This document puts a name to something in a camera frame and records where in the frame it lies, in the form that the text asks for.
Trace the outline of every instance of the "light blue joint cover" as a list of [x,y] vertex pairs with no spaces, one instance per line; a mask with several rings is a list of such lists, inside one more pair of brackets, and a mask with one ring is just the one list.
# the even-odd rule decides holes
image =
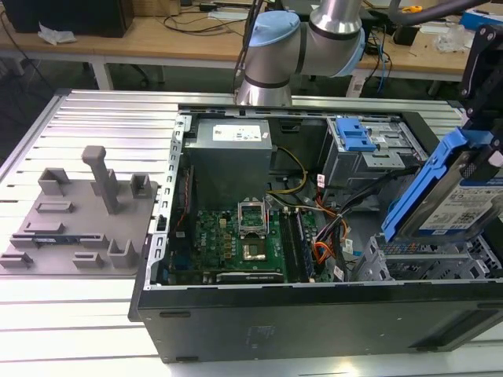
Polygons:
[[370,141],[365,127],[358,118],[337,118],[337,133],[349,152],[374,152],[377,147]]
[[337,72],[332,77],[342,77],[342,76],[350,75],[351,72],[356,68],[356,65],[358,64],[360,59],[362,58],[364,49],[365,49],[365,31],[363,30],[363,27],[362,27],[360,29],[360,41],[358,42],[356,49],[354,49],[353,56],[347,62],[347,64],[344,66],[344,68],[341,69],[339,72]]
[[384,220],[382,229],[386,241],[393,240],[393,237],[397,233],[399,222],[407,216],[407,212],[414,206],[422,194],[430,189],[430,184],[435,179],[440,180],[449,170],[446,161],[456,149],[464,145],[467,145],[469,148],[481,148],[484,145],[490,144],[493,137],[490,131],[461,130],[459,128],[447,134],[440,141],[436,150],[421,169],[421,172],[414,179],[414,182],[412,182]]
[[285,10],[260,13],[251,34],[250,47],[267,46],[293,34],[300,27],[295,13]]

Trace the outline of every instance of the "slotted aluminum surface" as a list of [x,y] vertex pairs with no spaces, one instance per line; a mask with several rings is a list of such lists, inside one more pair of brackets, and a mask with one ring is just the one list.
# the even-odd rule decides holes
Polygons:
[[[130,163],[145,162],[142,171],[152,175],[167,161],[170,126],[178,103],[231,104],[225,94],[135,93],[74,91],[68,97],[55,97],[41,114],[13,157],[0,168],[0,231],[22,218],[38,195],[35,168],[41,160],[55,167],[75,163],[72,178],[88,178],[81,171],[79,157],[89,144],[108,148],[107,160],[114,165],[118,179],[129,176]],[[419,111],[440,137],[461,117],[444,102],[295,98],[303,106],[334,108],[359,107],[365,110]],[[68,134],[47,137],[49,126]],[[91,127],[112,133],[95,137]],[[148,130],[163,130],[165,138]],[[144,134],[128,131],[145,130]],[[19,167],[33,171],[19,173]],[[5,248],[0,244],[0,251]],[[232,363],[193,363],[166,366],[143,324],[127,320],[133,280],[0,280],[0,375],[108,375],[137,377],[146,371],[157,375],[382,375],[405,376],[500,376],[503,371],[503,325],[499,325],[452,353],[330,357],[295,360]]]
[[[161,183],[178,104],[232,103],[229,94],[209,93],[74,90],[56,96],[31,128],[31,137],[20,145],[17,158],[0,170],[0,251],[39,194],[37,180],[46,167],[62,167],[71,179],[92,179],[80,155],[87,145],[103,145],[107,167],[115,170],[117,179],[142,172]],[[459,114],[439,101],[294,97],[294,105],[335,111],[416,111],[439,137],[461,125]]]

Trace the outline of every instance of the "green circuit board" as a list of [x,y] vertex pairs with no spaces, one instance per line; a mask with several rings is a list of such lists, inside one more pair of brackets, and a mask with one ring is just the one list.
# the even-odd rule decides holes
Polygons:
[[[178,271],[178,278],[202,272],[230,272],[245,273],[282,273],[285,283],[288,282],[287,263],[281,238],[280,211],[270,210],[266,215],[268,234],[265,238],[247,236],[240,238],[237,210],[200,210],[196,216],[196,228],[193,234],[193,252],[190,254],[176,254],[168,256],[167,264],[170,269]],[[245,214],[246,224],[260,226],[263,222],[259,212]],[[318,231],[316,219],[312,212],[301,214],[304,239],[310,245]],[[326,269],[313,275],[318,283],[330,282],[332,277]]]
[[[194,269],[247,270],[283,273],[285,260],[281,246],[278,212],[271,211],[267,221],[269,235],[265,239],[241,239],[237,210],[200,210],[196,221]],[[261,225],[260,213],[246,214],[247,225]]]

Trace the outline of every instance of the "hard drive label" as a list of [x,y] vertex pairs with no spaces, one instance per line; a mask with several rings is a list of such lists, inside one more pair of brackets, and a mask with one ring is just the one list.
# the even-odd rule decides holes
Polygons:
[[443,235],[470,229],[493,206],[503,205],[502,180],[491,180],[483,185],[472,184],[462,181],[430,215],[420,230]]

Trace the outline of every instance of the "power supply label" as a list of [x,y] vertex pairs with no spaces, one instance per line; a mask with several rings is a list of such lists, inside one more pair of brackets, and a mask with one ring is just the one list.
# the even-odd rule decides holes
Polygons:
[[261,141],[260,126],[217,124],[213,126],[213,141]]
[[503,179],[481,183],[462,181],[419,230],[436,236],[464,231],[492,207],[503,206]]

